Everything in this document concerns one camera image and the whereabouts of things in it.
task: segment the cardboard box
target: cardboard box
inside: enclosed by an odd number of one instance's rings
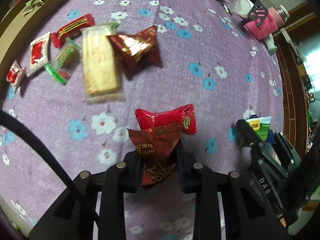
[[[23,16],[22,12],[28,1],[30,0],[20,0],[0,23],[0,90],[6,83],[10,66],[25,47],[26,41],[38,29],[39,24],[46,21],[65,0],[47,0],[44,5],[34,6],[32,12]]]

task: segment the black cable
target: black cable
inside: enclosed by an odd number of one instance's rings
[[[35,136],[25,125],[20,123],[18,120],[0,111],[0,125],[6,127],[22,140],[24,140],[40,157],[50,166],[50,168],[57,174],[57,176],[62,180],[62,182],[67,186],[74,197],[82,204],[84,208],[88,210],[93,216],[94,221],[99,225],[99,216],[92,210],[84,196],[78,190],[77,186],[73,183],[72,179],[68,176],[66,171],[61,167],[57,160],[53,157],[52,153],[48,148],[40,141],[40,139]]]

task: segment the table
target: table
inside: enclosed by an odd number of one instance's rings
[[[242,36],[217,1],[69,0],[39,23],[30,41],[87,13],[97,24],[120,20],[118,31],[125,33],[158,25],[164,66],[144,68],[132,81],[123,76],[124,102],[83,103],[81,66],[66,86],[42,71],[24,80],[15,95],[8,90],[3,109],[45,143],[71,178],[83,170],[104,171],[134,149],[126,128],[138,128],[137,108],[160,112],[193,103],[197,134],[184,134],[182,143],[198,162],[225,174],[250,164],[250,153],[236,148],[232,125],[238,119],[271,115],[271,129],[282,130],[276,57],[263,43]],[[76,43],[81,45],[81,37]],[[58,54],[52,45],[50,54]],[[29,48],[18,61],[28,67]],[[65,187],[20,138],[0,132],[0,194],[33,225]],[[191,239],[195,199],[182,195],[176,175],[148,191],[126,194],[124,205],[128,239]]]

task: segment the floral tablecloth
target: floral tablecloth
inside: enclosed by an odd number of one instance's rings
[[[182,143],[197,161],[225,174],[250,164],[250,153],[236,148],[231,127],[238,119],[271,115],[271,129],[282,130],[276,57],[263,43],[242,36],[218,2],[68,0],[30,41],[88,13],[97,24],[120,20],[118,31],[129,34],[157,25],[164,67],[145,68],[132,81],[124,77],[124,102],[83,103],[81,66],[66,86],[42,71],[25,79],[16,94],[8,90],[3,109],[45,143],[71,178],[83,170],[105,171],[134,150],[126,128],[138,129],[137,108],[160,112],[193,103],[197,134],[184,134]],[[81,37],[76,43],[81,45]],[[51,58],[57,54],[50,46]],[[18,61],[28,68],[28,47]],[[34,225],[65,186],[20,138],[4,129],[0,135],[0,194]],[[128,239],[191,239],[195,199],[182,195],[176,175],[150,190],[126,194],[124,205]]]

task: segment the yellow price tag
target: yellow price tag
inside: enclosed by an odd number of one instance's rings
[[[259,130],[260,129],[260,120],[249,121],[249,125],[253,130]]]

